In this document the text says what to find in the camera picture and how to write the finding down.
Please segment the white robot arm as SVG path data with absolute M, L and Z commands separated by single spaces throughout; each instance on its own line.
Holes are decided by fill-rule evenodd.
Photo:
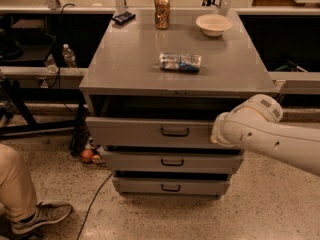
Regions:
M 215 119 L 211 141 L 320 176 L 320 130 L 282 125 L 282 117 L 282 107 L 275 99 L 254 95 Z

